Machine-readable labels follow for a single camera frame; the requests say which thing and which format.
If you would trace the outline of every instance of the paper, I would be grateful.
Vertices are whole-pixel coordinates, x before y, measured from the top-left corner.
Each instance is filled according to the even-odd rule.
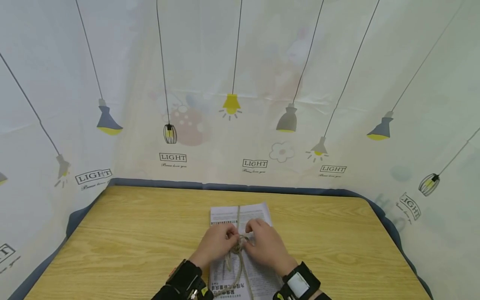
[[[238,206],[212,207],[210,210],[210,225],[219,223],[232,223],[237,225]],[[245,226],[250,219],[260,218],[272,226],[270,212],[266,203],[245,205],[240,207],[239,233],[245,234]],[[253,233],[248,234],[249,240],[255,243]],[[242,272],[239,283],[232,291],[220,295],[215,299],[238,300],[271,300],[275,292],[282,287],[281,278],[273,269],[262,266],[253,261],[245,251],[242,251],[243,261],[248,274],[254,299],[250,299],[245,274]],[[232,270],[229,271],[225,259],[220,259],[210,265],[209,287],[212,292],[222,290],[225,286],[231,285],[240,267],[240,259],[232,254]]]

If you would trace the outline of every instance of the hand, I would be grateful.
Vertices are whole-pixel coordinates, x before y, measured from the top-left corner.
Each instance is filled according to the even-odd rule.
[[[252,231],[255,234],[255,246],[247,242],[245,250],[256,262],[273,268],[282,277],[298,266],[273,227],[261,219],[252,219],[248,221],[245,232]]]
[[[231,223],[213,225],[206,231],[189,261],[204,270],[212,261],[225,256],[237,244],[239,238],[235,225]]]

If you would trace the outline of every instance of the table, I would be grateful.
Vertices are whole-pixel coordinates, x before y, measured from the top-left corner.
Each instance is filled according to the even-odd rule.
[[[261,202],[332,299],[430,299],[363,199],[125,186],[107,188],[26,299],[150,300],[196,249],[211,206]]]

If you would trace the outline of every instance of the person's right hand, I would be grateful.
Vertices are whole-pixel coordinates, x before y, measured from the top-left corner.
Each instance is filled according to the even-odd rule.
[[[248,241],[245,243],[245,250],[256,262],[273,268],[282,277],[298,266],[273,227],[261,219],[252,219],[248,221],[245,232],[252,231],[255,235],[255,245]]]

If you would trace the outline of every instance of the gray lamp shade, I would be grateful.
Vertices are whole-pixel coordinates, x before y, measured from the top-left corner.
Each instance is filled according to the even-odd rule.
[[[392,116],[392,111],[387,112],[385,117],[382,118],[382,122],[369,132],[367,136],[374,141],[390,138],[390,122],[393,120]]]
[[[123,129],[123,127],[118,125],[115,122],[115,120],[112,118],[112,116],[110,115],[110,108],[105,103],[105,100],[103,99],[98,100],[98,108],[100,108],[102,115],[100,116],[100,120],[96,125],[97,128],[99,128],[101,131],[109,135],[119,134]]]
[[[314,151],[316,155],[321,155],[321,154],[326,154],[327,149],[325,148],[325,137],[322,136],[320,138],[320,141],[318,144],[315,145],[315,147],[312,148],[311,151]]]
[[[425,177],[419,185],[419,191],[425,196],[430,196],[431,193],[437,188],[440,184],[440,175],[437,174],[430,174],[429,176]]]
[[[59,176],[57,179],[60,179],[60,177],[62,176],[67,176],[68,174],[68,168],[70,167],[70,163],[68,161],[65,161],[65,159],[63,159],[63,155],[60,154],[57,156],[57,161],[59,162],[60,164],[60,167],[59,167]]]
[[[2,185],[2,183],[5,183],[5,181],[7,181],[7,176],[3,175],[3,173],[0,172],[0,185]]]
[[[172,124],[167,124],[163,127],[163,137],[167,144],[177,143],[177,130]]]
[[[293,103],[289,103],[285,110],[287,112],[278,121],[276,129],[281,132],[295,132],[297,130],[297,116],[295,115],[297,109]]]

